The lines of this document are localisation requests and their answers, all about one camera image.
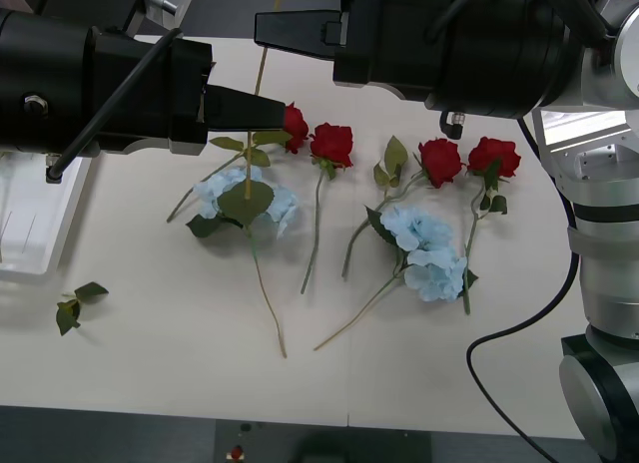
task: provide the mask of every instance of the red rose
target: red rose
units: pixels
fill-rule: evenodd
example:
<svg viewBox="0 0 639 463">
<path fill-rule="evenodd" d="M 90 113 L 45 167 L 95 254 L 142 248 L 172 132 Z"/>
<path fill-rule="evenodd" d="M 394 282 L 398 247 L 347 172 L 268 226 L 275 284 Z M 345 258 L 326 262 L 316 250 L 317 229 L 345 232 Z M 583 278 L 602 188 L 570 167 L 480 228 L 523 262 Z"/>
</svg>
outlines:
<svg viewBox="0 0 639 463">
<path fill-rule="evenodd" d="M 452 182 L 461 172 L 462 164 L 457 144 L 446 139 L 437 139 L 419 144 L 419 151 L 421 165 L 436 189 L 440 189 L 444 182 Z"/>
<path fill-rule="evenodd" d="M 295 102 L 287 106 L 287 113 L 285 116 L 284 130 L 293 136 L 287 144 L 286 148 L 288 152 L 297 154 L 298 151 L 304 146 L 304 141 L 309 136 L 309 124 L 304 120 L 302 111 L 295 107 Z"/>
<path fill-rule="evenodd" d="M 519 167 L 521 157 L 515 153 L 515 143 L 498 141 L 484 137 L 479 141 L 468 158 L 468 168 L 471 171 L 485 171 L 490 164 L 497 159 L 501 160 L 499 168 L 500 177 L 514 177 L 515 171 Z"/>
<path fill-rule="evenodd" d="M 350 127 L 322 124 L 316 128 L 311 142 L 314 157 L 328 159 L 337 167 L 352 167 L 349 154 L 352 152 L 352 129 Z"/>
</svg>

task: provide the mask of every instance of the plastic container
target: plastic container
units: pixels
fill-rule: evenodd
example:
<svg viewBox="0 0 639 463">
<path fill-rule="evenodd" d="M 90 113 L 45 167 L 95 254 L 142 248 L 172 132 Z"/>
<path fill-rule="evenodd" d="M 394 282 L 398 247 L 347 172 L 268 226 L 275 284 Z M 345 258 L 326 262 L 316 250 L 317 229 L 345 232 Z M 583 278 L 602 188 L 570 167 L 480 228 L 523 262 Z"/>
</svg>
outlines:
<svg viewBox="0 0 639 463">
<path fill-rule="evenodd" d="M 55 271 L 90 161 L 77 159 L 62 184 L 45 182 L 45 156 L 0 160 L 0 280 L 38 282 Z"/>
</svg>

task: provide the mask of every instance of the detached leaf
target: detached leaf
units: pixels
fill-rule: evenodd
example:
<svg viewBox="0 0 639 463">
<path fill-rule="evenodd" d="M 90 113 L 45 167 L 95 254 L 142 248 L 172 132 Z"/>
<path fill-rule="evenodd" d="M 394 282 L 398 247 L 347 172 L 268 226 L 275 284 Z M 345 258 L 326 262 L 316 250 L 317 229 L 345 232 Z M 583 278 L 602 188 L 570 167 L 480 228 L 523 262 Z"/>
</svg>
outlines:
<svg viewBox="0 0 639 463">
<path fill-rule="evenodd" d="M 61 336 L 66 335 L 71 328 L 80 328 L 78 320 L 65 308 L 58 308 L 56 323 L 58 324 Z"/>
<path fill-rule="evenodd" d="M 495 196 L 490 206 L 490 212 L 492 214 L 501 213 L 503 216 L 508 215 L 508 201 L 504 196 Z"/>
<path fill-rule="evenodd" d="M 255 132 L 253 134 L 253 143 L 256 146 L 265 146 L 267 144 L 284 145 L 292 138 L 293 136 L 285 131 Z"/>
<path fill-rule="evenodd" d="M 383 171 L 380 164 L 377 164 L 372 169 L 372 176 L 375 179 L 375 183 L 378 184 L 380 187 L 386 188 L 390 184 L 390 177 L 386 172 Z"/>
<path fill-rule="evenodd" d="M 87 283 L 84 286 L 76 289 L 76 296 L 83 303 L 88 303 L 92 298 L 100 295 L 108 295 L 109 290 L 107 290 L 104 286 L 92 281 L 91 283 Z"/>
<path fill-rule="evenodd" d="M 82 308 L 82 305 L 77 298 L 74 298 L 69 301 L 58 303 L 58 308 L 66 310 L 67 313 L 71 314 L 77 320 L 80 316 L 80 309 Z"/>
<path fill-rule="evenodd" d="M 251 164 L 257 167 L 270 167 L 271 159 L 269 159 L 269 155 L 266 152 L 260 149 L 253 149 L 251 151 Z"/>
<path fill-rule="evenodd" d="M 216 137 L 210 140 L 211 144 L 220 149 L 225 149 L 227 151 L 236 151 L 241 152 L 244 150 L 244 143 L 240 141 L 236 141 L 235 139 L 231 139 L 230 137 Z"/>
<path fill-rule="evenodd" d="M 483 181 L 486 185 L 486 190 L 499 190 L 499 170 L 501 169 L 501 159 L 493 161 L 486 172 L 483 173 Z"/>
<path fill-rule="evenodd" d="M 490 209 L 490 197 L 488 195 L 483 196 L 483 200 L 481 201 L 481 205 L 479 206 L 479 209 L 481 211 L 487 211 Z"/>
<path fill-rule="evenodd" d="M 325 165 L 324 168 L 326 169 L 326 172 L 328 173 L 328 179 L 330 181 L 334 181 L 335 177 L 337 177 L 337 172 L 335 171 L 335 166 L 330 161 L 324 161 L 324 162 L 326 162 L 326 165 Z"/>
<path fill-rule="evenodd" d="M 393 172 L 391 177 L 396 176 L 397 167 L 403 167 L 403 165 L 408 162 L 408 152 L 406 151 L 406 147 L 399 141 L 399 139 L 395 136 L 390 138 L 390 142 L 386 146 L 386 152 L 383 156 L 384 163 L 386 165 L 386 171 L 390 175 Z"/>
<path fill-rule="evenodd" d="M 262 182 L 251 181 L 251 199 L 245 199 L 246 182 L 240 182 L 218 199 L 218 205 L 224 215 L 248 227 L 266 212 L 275 194 L 273 189 Z"/>
<path fill-rule="evenodd" d="M 398 246 L 397 240 L 394 235 L 390 233 L 381 223 L 381 214 L 372 209 L 366 207 L 366 211 L 368 212 L 368 221 L 370 222 L 370 226 L 375 229 L 377 234 L 384 239 L 387 243 L 390 243 L 392 246 Z"/>
<path fill-rule="evenodd" d="M 221 216 L 214 219 L 205 219 L 202 216 L 195 216 L 192 221 L 187 224 L 191 233 L 197 238 L 207 238 L 220 228 L 223 220 Z"/>
</svg>

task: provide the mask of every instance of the rose stem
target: rose stem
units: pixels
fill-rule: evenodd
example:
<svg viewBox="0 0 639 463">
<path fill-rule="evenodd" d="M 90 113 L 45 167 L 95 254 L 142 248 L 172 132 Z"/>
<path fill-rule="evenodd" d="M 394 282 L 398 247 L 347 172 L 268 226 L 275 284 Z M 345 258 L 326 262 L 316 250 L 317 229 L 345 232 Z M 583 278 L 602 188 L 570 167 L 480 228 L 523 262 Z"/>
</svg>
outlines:
<svg viewBox="0 0 639 463">
<path fill-rule="evenodd" d="M 390 204 L 391 202 L 396 202 L 396 201 L 400 201 L 401 199 L 403 199 L 404 197 L 406 197 L 406 194 L 408 193 L 408 190 L 410 189 L 410 187 L 412 187 L 413 184 L 419 182 L 421 179 L 424 178 L 424 174 L 422 172 L 419 173 L 419 176 L 413 178 L 408 184 L 406 184 L 406 187 L 403 189 L 402 192 L 400 192 L 399 194 L 397 194 L 395 197 L 386 197 L 381 204 L 379 204 L 376 208 L 375 211 L 379 212 L 381 211 L 384 207 L 386 207 L 388 204 Z M 355 245 L 355 241 L 357 240 L 357 238 L 359 237 L 359 235 L 365 231 L 368 226 L 370 225 L 370 222 L 368 221 L 368 219 L 366 219 L 365 221 L 363 221 L 361 223 L 361 225 L 357 228 L 357 230 L 354 232 L 354 234 L 352 235 L 352 237 L 350 238 L 350 242 L 348 243 L 348 248 L 346 250 L 346 258 L 343 261 L 343 268 L 341 269 L 341 277 L 346 280 L 348 277 L 348 268 L 350 266 L 350 258 L 352 255 L 352 248 Z"/>
<path fill-rule="evenodd" d="M 251 228 L 247 227 L 247 237 L 249 238 L 249 242 L 251 243 L 251 253 L 253 254 L 253 261 L 256 263 L 256 270 L 258 271 L 258 279 L 260 280 L 260 288 L 262 289 L 262 295 L 264 296 L 264 300 L 267 301 L 267 306 L 271 311 L 271 315 L 273 316 L 273 320 L 276 323 L 276 329 L 278 330 L 278 342 L 280 343 L 280 351 L 282 352 L 282 356 L 284 358 L 287 357 L 287 347 L 284 343 L 284 336 L 282 335 L 282 329 L 280 328 L 280 322 L 278 321 L 278 317 L 276 316 L 273 307 L 271 306 L 271 302 L 269 301 L 269 296 L 267 295 L 267 291 L 264 288 L 264 281 L 262 279 L 262 273 L 260 272 L 260 263 L 258 262 L 258 250 L 256 248 L 256 242 L 253 238 L 253 234 L 251 233 Z"/>
<path fill-rule="evenodd" d="M 309 268 L 307 269 L 307 276 L 304 279 L 304 285 L 302 285 L 302 295 L 304 295 L 307 291 L 307 285 L 309 284 L 309 278 L 311 278 L 311 270 L 313 270 L 313 266 L 316 263 L 316 259 L 318 258 L 318 249 L 320 248 L 320 188 L 321 182 L 323 181 L 323 176 L 325 172 L 321 171 L 319 174 L 318 187 L 316 188 L 316 236 L 315 236 L 315 244 L 313 245 L 313 253 L 311 255 L 311 261 L 309 262 Z"/>
<path fill-rule="evenodd" d="M 275 12 L 280 10 L 282 0 L 276 0 L 276 4 L 273 7 Z M 265 47 L 262 51 L 262 61 L 260 62 L 260 71 L 258 72 L 258 80 L 256 81 L 256 96 L 260 94 L 262 88 L 262 79 L 264 78 L 264 69 L 267 65 L 267 56 L 269 55 L 269 48 Z M 245 190 L 244 198 L 249 201 L 251 199 L 251 162 L 253 161 L 253 146 L 252 146 L 253 134 L 251 131 L 247 137 L 247 188 Z"/>
<path fill-rule="evenodd" d="M 477 224 L 481 220 L 479 216 L 479 212 L 477 211 L 477 201 L 480 197 L 485 195 L 485 187 L 482 181 L 481 189 L 479 193 L 475 196 L 475 198 L 470 203 L 470 210 L 472 211 L 472 228 L 470 229 L 470 237 L 468 238 L 468 245 L 466 246 L 466 269 L 463 272 L 463 286 L 465 292 L 463 293 L 463 309 L 466 312 L 466 315 L 470 315 L 470 288 L 468 288 L 468 270 L 470 269 L 470 255 L 472 253 L 472 244 L 475 240 L 475 234 L 477 233 Z"/>
<path fill-rule="evenodd" d="M 370 309 L 370 307 L 372 306 L 372 304 L 377 300 L 377 298 L 384 293 L 398 278 L 401 277 L 401 275 L 403 274 L 403 272 L 401 272 L 400 274 L 394 274 L 392 276 L 392 278 L 373 296 L 373 298 L 371 298 L 368 303 L 359 311 L 359 313 L 355 316 L 355 318 L 353 320 L 351 320 L 349 323 L 347 323 L 346 325 L 344 325 L 340 330 L 338 330 L 336 333 L 334 333 L 331 337 L 327 338 L 323 343 L 321 343 L 320 345 L 318 345 L 314 351 L 319 351 L 322 348 L 324 348 L 325 346 L 327 346 L 329 343 L 331 343 L 333 340 L 335 340 L 337 337 L 339 337 L 342 333 L 344 333 L 345 331 L 347 331 L 348 329 L 352 328 L 358 321 L 360 318 L 363 317 L 363 315 L 366 313 L 367 310 Z"/>
<path fill-rule="evenodd" d="M 233 162 L 237 161 L 238 159 L 241 159 L 244 156 L 244 152 L 240 152 L 239 154 L 237 154 L 235 157 L 233 157 L 232 159 L 230 159 L 228 162 L 226 162 L 225 164 L 223 164 L 221 167 L 215 169 L 213 172 L 211 172 L 210 174 L 208 174 L 206 177 L 204 177 L 200 182 L 206 182 L 208 179 L 210 179 L 212 176 L 214 176 L 215 174 L 223 171 L 226 167 L 228 167 L 230 164 L 232 164 Z M 189 198 L 189 196 L 193 193 L 193 188 L 190 188 L 188 192 L 185 193 L 185 195 L 182 197 L 182 199 L 180 200 L 180 202 L 178 203 L 178 205 L 173 209 L 173 211 L 171 212 L 171 214 L 169 215 L 169 217 L 167 218 L 167 224 L 170 224 L 173 219 L 176 217 L 176 215 L 178 214 L 178 212 L 180 211 L 180 208 L 182 207 L 182 205 L 184 204 L 184 202 L 187 201 L 187 199 Z"/>
</svg>

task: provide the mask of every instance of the white table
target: white table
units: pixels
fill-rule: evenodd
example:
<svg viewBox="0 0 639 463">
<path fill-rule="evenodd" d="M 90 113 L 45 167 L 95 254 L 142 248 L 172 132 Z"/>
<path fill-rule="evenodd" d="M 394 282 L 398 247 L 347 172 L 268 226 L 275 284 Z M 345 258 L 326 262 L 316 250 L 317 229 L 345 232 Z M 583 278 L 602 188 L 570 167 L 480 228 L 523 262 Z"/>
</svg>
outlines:
<svg viewBox="0 0 639 463">
<path fill-rule="evenodd" d="M 214 39 L 213 82 L 250 92 L 261 49 Z M 95 163 L 55 277 L 43 286 L 0 289 L 0 404 L 289 423 L 510 433 L 473 385 L 464 352 L 476 337 L 520 322 L 554 296 L 569 252 L 566 221 L 549 179 L 516 123 L 469 118 L 461 152 L 484 135 L 515 140 L 523 164 L 505 191 L 507 217 L 481 224 L 473 270 L 473 314 L 461 302 L 426 304 L 399 287 L 348 335 L 313 347 L 386 281 L 388 248 L 372 231 L 358 242 L 348 283 L 339 274 L 355 225 L 379 194 L 371 168 L 391 135 L 416 150 L 440 135 L 438 114 L 377 88 L 331 84 L 331 64 L 272 52 L 263 95 L 296 101 L 314 127 L 350 125 L 353 170 L 324 187 L 318 268 L 300 296 L 312 250 L 318 170 L 308 154 L 273 151 L 266 175 L 299 193 L 302 216 L 260 250 L 268 291 L 284 325 L 289 359 L 278 352 L 249 248 L 228 229 L 203 246 L 184 227 L 189 207 L 165 218 L 194 182 L 229 155 L 200 158 L 149 150 Z M 416 172 L 411 162 L 409 175 Z M 447 218 L 459 249 L 468 232 L 473 184 L 415 191 Z M 90 280 L 111 290 L 86 307 L 82 328 L 57 334 L 59 293 Z M 578 437 L 558 379 L 560 338 L 585 328 L 578 288 L 547 320 L 477 352 L 477 370 L 504 409 L 532 435 Z"/>
</svg>

